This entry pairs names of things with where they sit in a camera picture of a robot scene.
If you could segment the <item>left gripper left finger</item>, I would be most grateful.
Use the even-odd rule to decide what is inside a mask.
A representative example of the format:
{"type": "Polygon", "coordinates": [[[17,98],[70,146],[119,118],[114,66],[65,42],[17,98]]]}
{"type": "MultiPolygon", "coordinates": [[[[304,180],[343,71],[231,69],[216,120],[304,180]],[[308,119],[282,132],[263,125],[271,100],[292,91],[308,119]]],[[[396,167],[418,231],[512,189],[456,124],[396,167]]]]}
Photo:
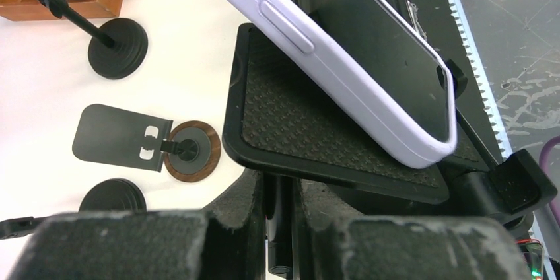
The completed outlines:
{"type": "Polygon", "coordinates": [[[263,178],[245,170],[200,210],[48,218],[10,279],[264,279],[263,178]]]}

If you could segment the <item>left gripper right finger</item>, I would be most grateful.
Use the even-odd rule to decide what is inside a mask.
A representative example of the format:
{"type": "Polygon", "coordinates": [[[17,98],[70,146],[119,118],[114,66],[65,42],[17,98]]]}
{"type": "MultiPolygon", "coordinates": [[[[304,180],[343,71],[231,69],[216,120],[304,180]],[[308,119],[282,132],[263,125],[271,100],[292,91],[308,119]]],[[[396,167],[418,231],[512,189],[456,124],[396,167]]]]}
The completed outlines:
{"type": "Polygon", "coordinates": [[[529,279],[514,238],[483,217],[365,215],[327,185],[293,184],[297,279],[529,279]]]}

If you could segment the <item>black folding stand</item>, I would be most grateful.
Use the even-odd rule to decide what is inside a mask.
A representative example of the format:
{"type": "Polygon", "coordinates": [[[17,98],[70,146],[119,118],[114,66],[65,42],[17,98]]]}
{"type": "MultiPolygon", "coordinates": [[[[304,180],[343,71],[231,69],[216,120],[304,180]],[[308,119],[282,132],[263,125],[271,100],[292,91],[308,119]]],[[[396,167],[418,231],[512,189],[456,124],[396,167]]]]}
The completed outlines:
{"type": "MultiPolygon", "coordinates": [[[[245,170],[262,176],[269,266],[287,269],[294,279],[296,180],[327,185],[365,215],[492,219],[518,246],[534,210],[549,203],[557,188],[529,152],[499,162],[464,116],[458,125],[453,155],[424,170],[407,168],[254,25],[238,27],[223,146],[245,170]]],[[[526,263],[525,250],[519,250],[526,263]]]]}

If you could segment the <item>black round-base stand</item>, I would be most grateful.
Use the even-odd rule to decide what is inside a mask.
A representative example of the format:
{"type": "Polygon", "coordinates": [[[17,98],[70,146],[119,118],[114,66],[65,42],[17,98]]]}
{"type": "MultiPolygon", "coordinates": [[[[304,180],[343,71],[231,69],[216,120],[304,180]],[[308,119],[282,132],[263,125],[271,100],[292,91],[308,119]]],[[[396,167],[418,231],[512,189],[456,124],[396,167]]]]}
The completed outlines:
{"type": "Polygon", "coordinates": [[[103,104],[87,106],[80,117],[72,152],[87,162],[160,172],[175,180],[199,182],[221,159],[221,140],[208,123],[172,120],[103,104]]]}

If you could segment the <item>smartphone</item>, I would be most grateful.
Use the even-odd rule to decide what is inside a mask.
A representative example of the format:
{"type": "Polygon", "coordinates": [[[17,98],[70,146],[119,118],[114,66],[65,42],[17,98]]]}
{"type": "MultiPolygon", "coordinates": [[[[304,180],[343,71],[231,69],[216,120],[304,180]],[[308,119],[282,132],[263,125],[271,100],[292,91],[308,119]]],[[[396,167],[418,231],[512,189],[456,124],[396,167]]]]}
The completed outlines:
{"type": "Polygon", "coordinates": [[[455,151],[452,73],[387,0],[227,1],[400,163],[455,151]]]}

